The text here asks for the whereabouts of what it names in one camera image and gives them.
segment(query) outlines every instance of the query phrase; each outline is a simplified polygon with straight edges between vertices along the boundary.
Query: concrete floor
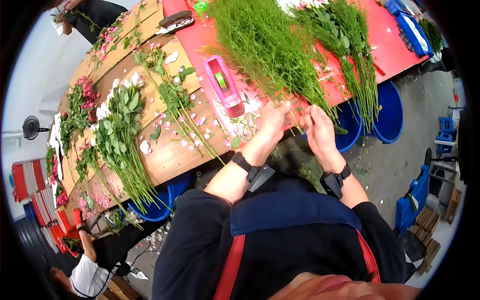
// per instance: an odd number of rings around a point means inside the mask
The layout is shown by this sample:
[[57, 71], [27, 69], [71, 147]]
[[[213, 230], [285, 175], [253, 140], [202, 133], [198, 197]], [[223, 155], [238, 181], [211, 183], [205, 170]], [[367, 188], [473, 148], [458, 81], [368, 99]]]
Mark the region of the concrete floor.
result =
[[[404, 127], [399, 139], [386, 145], [376, 138], [361, 137], [344, 153], [368, 198], [377, 206], [391, 228], [395, 226], [397, 199], [408, 192], [411, 181], [419, 175], [427, 148], [435, 150], [433, 140], [439, 131], [438, 117], [450, 116], [448, 106], [455, 106], [451, 73], [436, 71], [418, 75], [413, 69], [397, 76], [393, 81], [402, 97], [404, 110]], [[302, 150], [305, 147], [305, 141], [301, 138], [289, 139], [283, 144], [283, 149], [276, 149], [274, 167], [296, 171], [300, 169], [300, 173], [310, 176], [311, 180], [318, 183], [321, 169], [310, 168], [312, 156], [308, 151]], [[198, 168], [202, 175], [197, 178], [195, 188], [205, 187], [217, 172], [218, 164], [210, 161]], [[131, 285], [147, 299], [151, 296], [158, 246], [152, 248], [152, 252], [142, 254], [134, 264], [148, 280], [128, 275]], [[148, 242], [143, 241], [142, 245], [137, 245], [137, 248], [129, 252], [127, 261], [132, 262], [145, 249], [149, 251]]]

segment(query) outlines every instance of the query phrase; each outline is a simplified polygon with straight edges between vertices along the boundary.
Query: pink tape dispenser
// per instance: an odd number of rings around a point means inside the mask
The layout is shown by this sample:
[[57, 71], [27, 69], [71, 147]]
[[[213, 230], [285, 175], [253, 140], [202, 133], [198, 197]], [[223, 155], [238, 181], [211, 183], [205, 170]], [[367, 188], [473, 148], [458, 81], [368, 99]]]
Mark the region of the pink tape dispenser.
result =
[[243, 115], [245, 107], [223, 58], [220, 55], [212, 55], [206, 58], [204, 69], [228, 117], [233, 119]]

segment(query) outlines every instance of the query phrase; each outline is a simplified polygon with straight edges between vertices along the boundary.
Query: red glove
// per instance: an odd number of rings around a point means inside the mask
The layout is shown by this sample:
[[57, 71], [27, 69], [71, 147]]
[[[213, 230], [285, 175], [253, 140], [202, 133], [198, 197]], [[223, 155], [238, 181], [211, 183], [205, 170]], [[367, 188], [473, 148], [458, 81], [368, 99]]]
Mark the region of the red glove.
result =
[[73, 222], [75, 223], [76, 226], [78, 226], [78, 224], [83, 223], [83, 221], [82, 221], [82, 211], [80, 210], [80, 208], [74, 208], [73, 209], [72, 217], [73, 217]]

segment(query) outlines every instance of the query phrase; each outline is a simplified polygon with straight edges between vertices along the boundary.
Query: green container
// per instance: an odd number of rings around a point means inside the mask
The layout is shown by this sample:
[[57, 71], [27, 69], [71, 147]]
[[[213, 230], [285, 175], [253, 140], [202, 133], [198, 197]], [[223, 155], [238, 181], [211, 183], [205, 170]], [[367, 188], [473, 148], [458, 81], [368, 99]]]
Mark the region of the green container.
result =
[[193, 9], [197, 12], [197, 16], [201, 22], [207, 21], [207, 8], [208, 8], [207, 1], [198, 1], [193, 6]]

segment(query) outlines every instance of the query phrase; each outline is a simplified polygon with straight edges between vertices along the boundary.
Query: hand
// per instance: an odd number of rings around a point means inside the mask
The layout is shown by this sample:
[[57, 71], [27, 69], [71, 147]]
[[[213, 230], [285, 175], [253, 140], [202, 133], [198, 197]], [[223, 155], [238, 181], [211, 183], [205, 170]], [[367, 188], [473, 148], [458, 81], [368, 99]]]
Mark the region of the hand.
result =
[[79, 227], [79, 225], [83, 225], [83, 221], [82, 221], [82, 211], [80, 210], [80, 208], [74, 208], [73, 211], [72, 211], [72, 218], [73, 218], [73, 222], [75, 223], [75, 225], [77, 226], [77, 228]]
[[304, 112], [300, 119], [300, 126], [307, 133], [308, 145], [317, 156], [324, 172], [340, 173], [346, 162], [336, 148], [332, 121], [316, 105], [309, 106]]
[[70, 0], [70, 1], [67, 1], [67, 3], [65, 4], [64, 6], [64, 10], [67, 10], [67, 11], [71, 11], [72, 9], [74, 9], [75, 7], [78, 6], [78, 4], [80, 4], [82, 0]]
[[278, 106], [269, 101], [260, 110], [261, 124], [257, 134], [263, 135], [265, 139], [270, 140], [275, 146], [283, 137], [283, 126], [286, 121], [285, 115], [290, 110], [290, 101], [281, 101]]
[[62, 23], [65, 18], [65, 14], [62, 12], [57, 13], [55, 17], [53, 18], [53, 21], [57, 24]]

